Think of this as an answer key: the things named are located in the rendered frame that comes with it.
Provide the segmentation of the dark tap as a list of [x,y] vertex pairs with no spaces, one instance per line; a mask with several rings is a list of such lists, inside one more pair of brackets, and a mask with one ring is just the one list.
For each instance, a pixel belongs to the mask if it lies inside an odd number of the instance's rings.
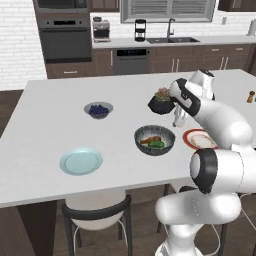
[[167,38],[169,39],[171,35],[174,35],[174,29],[171,28],[171,24],[174,23],[176,20],[174,18],[170,18],[168,21],[168,28],[167,28]]

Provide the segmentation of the dark speckled bowl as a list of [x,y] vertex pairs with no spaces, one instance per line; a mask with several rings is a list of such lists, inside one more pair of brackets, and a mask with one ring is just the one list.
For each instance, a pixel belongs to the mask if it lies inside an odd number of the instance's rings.
[[[154,149],[149,148],[148,144],[140,143],[140,140],[147,139],[151,136],[160,136],[161,141],[163,141],[165,144],[165,147],[161,149]],[[141,152],[151,156],[160,156],[166,154],[172,149],[176,137],[171,130],[163,126],[146,125],[136,130],[134,139],[136,146]]]

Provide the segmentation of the red rimmed white plate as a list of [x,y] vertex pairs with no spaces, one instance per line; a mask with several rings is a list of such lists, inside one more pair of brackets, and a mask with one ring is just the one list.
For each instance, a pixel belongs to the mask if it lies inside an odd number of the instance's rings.
[[212,148],[218,149],[219,146],[203,129],[190,129],[183,134],[184,143],[194,150]]

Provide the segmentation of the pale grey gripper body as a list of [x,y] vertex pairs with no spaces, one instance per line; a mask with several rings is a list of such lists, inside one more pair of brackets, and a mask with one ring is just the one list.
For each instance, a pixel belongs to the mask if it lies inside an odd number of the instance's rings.
[[180,105],[177,105],[174,111],[174,116],[173,126],[182,127],[188,118],[188,113]]

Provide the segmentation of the grey dishwasher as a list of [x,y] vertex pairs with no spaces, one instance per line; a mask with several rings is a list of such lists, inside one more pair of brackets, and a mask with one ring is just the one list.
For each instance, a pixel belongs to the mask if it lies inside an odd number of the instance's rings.
[[113,73],[136,75],[149,73],[150,51],[147,48],[119,48],[113,50]]

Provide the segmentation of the dark sink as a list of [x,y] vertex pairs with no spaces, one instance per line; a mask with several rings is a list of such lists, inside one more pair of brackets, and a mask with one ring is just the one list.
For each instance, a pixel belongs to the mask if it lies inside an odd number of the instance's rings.
[[197,43],[199,40],[192,37],[171,37],[171,38],[147,38],[151,44],[161,44],[161,43],[171,43],[171,44],[180,44],[180,43]]

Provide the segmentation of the brown chicken drumstick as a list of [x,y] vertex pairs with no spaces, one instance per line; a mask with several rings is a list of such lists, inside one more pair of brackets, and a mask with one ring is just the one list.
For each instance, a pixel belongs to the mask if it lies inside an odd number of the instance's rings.
[[144,139],[144,140],[140,140],[140,143],[141,144],[148,144],[152,141],[161,141],[161,137],[160,136],[151,136],[147,139]]

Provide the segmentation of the window with blinds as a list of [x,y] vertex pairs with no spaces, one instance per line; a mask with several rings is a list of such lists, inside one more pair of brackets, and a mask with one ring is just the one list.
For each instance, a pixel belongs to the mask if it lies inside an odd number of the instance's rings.
[[211,22],[216,0],[120,0],[122,23]]

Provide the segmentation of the built-in microwave oven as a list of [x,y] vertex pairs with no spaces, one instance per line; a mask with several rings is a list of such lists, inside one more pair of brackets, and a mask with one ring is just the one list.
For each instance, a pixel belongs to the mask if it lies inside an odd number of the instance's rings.
[[39,8],[86,9],[87,0],[35,0]]

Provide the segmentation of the blue bowl of blueberries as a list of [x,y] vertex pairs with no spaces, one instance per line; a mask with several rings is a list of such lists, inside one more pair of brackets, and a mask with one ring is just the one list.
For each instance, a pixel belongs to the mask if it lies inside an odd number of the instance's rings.
[[113,111],[113,106],[107,102],[92,102],[84,107],[84,112],[94,119],[104,119]]

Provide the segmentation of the black wall oven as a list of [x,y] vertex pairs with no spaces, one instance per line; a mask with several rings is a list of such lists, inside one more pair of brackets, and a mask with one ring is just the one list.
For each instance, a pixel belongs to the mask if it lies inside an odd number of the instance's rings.
[[38,29],[47,64],[91,61],[91,30],[87,19],[43,19],[38,21]]

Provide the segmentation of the dark wood wall cupboard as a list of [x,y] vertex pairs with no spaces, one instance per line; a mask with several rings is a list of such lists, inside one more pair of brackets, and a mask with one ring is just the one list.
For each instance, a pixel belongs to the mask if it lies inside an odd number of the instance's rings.
[[219,0],[219,11],[256,12],[256,0]]
[[92,12],[118,12],[119,0],[90,0]]

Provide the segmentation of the dark wood base cupboards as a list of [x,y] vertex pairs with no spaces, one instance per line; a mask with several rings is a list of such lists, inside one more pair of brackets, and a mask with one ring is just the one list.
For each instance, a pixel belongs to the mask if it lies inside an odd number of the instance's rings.
[[[256,60],[256,43],[146,48],[150,51],[149,73],[176,73],[197,69],[241,69],[250,72]],[[113,50],[94,49],[91,62],[46,64],[47,78],[115,75]]]

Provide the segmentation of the light blue plate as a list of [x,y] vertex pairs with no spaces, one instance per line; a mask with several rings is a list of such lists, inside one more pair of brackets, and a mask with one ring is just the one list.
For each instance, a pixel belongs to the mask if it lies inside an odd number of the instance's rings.
[[93,148],[76,148],[64,154],[59,162],[66,174],[82,176],[93,173],[103,163],[101,153]]

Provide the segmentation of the green broccoli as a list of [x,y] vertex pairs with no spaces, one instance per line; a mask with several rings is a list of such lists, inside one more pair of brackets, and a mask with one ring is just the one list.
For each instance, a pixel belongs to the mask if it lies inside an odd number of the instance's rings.
[[165,147],[165,144],[163,141],[151,141],[148,143],[149,148],[154,148],[154,149],[161,149]]

